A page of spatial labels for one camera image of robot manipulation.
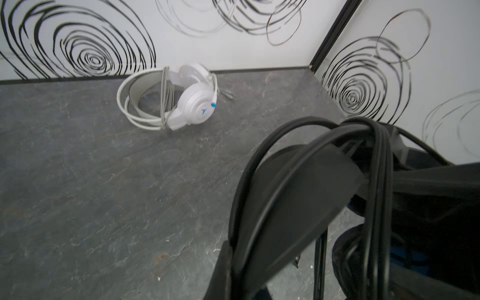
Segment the black blue gaming headset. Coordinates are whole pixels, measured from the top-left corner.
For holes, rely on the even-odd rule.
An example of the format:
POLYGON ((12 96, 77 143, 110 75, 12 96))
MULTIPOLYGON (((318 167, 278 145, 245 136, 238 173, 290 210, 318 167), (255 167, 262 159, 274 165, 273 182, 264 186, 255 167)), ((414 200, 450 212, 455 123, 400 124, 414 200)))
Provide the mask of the black blue gaming headset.
POLYGON ((314 243, 320 299, 328 227, 344 209, 364 220, 332 249, 347 299, 480 297, 480 165, 365 117, 295 119, 253 154, 232 203, 231 297, 264 291, 314 243))

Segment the white gaming headset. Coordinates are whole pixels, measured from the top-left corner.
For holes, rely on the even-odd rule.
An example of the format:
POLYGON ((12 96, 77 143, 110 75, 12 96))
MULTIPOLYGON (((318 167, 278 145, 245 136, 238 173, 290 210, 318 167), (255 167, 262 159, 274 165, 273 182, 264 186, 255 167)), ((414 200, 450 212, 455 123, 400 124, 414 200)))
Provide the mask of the white gaming headset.
POLYGON ((146 131, 176 131, 187 125, 199 125, 215 112, 218 96, 234 101, 235 95, 219 87, 215 73, 200 63, 179 68, 151 68, 128 76, 119 86, 116 102, 128 121, 146 131), (144 112, 141 98, 153 86, 160 85, 160 115, 144 112))

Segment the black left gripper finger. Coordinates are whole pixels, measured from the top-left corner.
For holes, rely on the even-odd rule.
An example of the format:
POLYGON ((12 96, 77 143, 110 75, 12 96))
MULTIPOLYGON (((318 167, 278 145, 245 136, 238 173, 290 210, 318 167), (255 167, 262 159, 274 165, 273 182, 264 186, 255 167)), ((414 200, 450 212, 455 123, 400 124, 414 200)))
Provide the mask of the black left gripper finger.
POLYGON ((230 300, 232 290, 233 250, 223 242, 204 300, 230 300))

